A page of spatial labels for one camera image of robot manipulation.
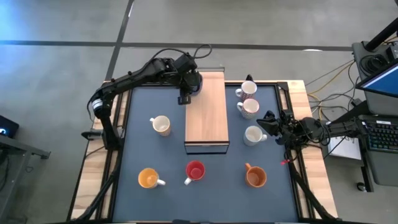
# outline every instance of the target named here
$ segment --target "black keyboard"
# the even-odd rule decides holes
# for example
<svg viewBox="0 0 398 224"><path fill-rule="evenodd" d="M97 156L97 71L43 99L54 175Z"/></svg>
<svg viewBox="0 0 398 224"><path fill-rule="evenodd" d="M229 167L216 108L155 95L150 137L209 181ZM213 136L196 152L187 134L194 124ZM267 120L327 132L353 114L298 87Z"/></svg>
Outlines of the black keyboard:
<svg viewBox="0 0 398 224"><path fill-rule="evenodd" d="M369 134L369 150L398 153L398 123L385 118L363 122Z"/></svg>

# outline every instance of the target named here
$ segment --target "wooden table frame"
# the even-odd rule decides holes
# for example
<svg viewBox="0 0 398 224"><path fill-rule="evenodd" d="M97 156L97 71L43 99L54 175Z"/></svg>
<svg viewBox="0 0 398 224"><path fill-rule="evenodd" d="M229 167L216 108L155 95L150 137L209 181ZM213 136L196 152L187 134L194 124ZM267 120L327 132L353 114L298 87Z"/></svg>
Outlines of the wooden table frame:
<svg viewBox="0 0 398 224"><path fill-rule="evenodd" d="M285 82L288 86L289 91L284 91L280 88L279 101L282 105L282 109L287 110L289 107L294 112L295 119L302 119L304 117L311 117L310 106L305 91L304 82L301 80L294 81L256 81L256 83L269 83L276 85L277 82ZM226 84L238 84L242 81L226 81ZM127 124L129 111L131 92L125 92L123 95L119 95L113 106L112 115L115 126L125 127ZM95 119L93 128L102 129L101 122ZM86 153L90 153L95 149L103 146L102 139L90 141ZM68 214L68 220L79 217L85 209L90 205L92 200L98 193L104 180L108 178L108 175L113 170L116 163L116 159L121 159L121 154L114 151L107 151L105 149L99 150L98 152L90 155L87 160L83 160L82 169L79 175L78 182L76 184L75 193L72 199L70 211ZM326 210L337 217L333 196L326 174L325 164L322 158L322 152L316 147L307 147L302 150L302 155L298 156L298 159L294 162L296 169L301 173L302 177L307 181L311 191L317 197L319 202L326 208ZM297 189L297 198L299 210L298 215L304 218L320 218L317 212L314 212L313 208L308 204L308 200L305 198L300 187L292 182L293 190ZM100 209L97 209L92 219L100 219L108 217L108 221L113 218L113 206L111 195L116 193L117 186L111 186L108 190L103 203L101 203Z"/></svg>

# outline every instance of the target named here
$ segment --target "computer screen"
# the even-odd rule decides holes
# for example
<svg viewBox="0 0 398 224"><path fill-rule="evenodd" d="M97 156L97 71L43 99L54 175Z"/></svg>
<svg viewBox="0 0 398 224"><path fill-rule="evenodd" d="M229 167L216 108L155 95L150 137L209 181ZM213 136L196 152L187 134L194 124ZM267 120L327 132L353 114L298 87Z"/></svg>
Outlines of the computer screen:
<svg viewBox="0 0 398 224"><path fill-rule="evenodd" d="M378 71L356 86L360 90L371 91L398 98L398 61Z"/></svg>

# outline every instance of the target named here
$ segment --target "concrete floor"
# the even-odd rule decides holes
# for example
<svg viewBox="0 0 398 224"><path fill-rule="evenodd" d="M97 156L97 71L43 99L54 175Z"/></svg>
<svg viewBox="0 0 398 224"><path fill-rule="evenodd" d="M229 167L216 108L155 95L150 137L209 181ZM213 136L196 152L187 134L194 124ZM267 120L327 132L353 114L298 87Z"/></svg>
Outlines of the concrete floor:
<svg viewBox="0 0 398 224"><path fill-rule="evenodd" d="M115 42L127 2L0 0L0 40ZM397 15L393 0L135 0L123 40L349 47L369 40ZM113 77L140 68L157 50L122 48ZM91 126L86 102L104 80L112 52L113 47L0 45L0 87L8 92L0 98L0 114L20 124L20 141L52 151L49 160L31 162L34 171L19 187L14 217L34 224L66 219L86 147L80 133ZM197 63L225 67L228 80L250 73L258 80L308 83L351 59L351 52L214 49ZM355 66L351 76L358 76ZM343 73L317 96L350 88ZM361 91L356 96L364 99ZM347 102L341 97L325 105ZM325 113L335 119L344 111ZM375 185L374 193L358 192L358 166L333 157L325 163L339 217L398 223L398 188Z"/></svg>

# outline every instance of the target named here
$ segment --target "wooden block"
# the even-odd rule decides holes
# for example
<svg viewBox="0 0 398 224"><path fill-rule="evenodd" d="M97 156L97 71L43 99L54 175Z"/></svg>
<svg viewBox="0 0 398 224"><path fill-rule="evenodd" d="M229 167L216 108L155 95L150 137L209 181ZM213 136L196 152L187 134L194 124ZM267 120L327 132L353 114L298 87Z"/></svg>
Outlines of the wooden block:
<svg viewBox="0 0 398 224"><path fill-rule="evenodd" d="M201 91L191 96L191 103L186 106L185 149L195 154L226 153L229 138L224 73L201 72L201 75Z"/></svg>

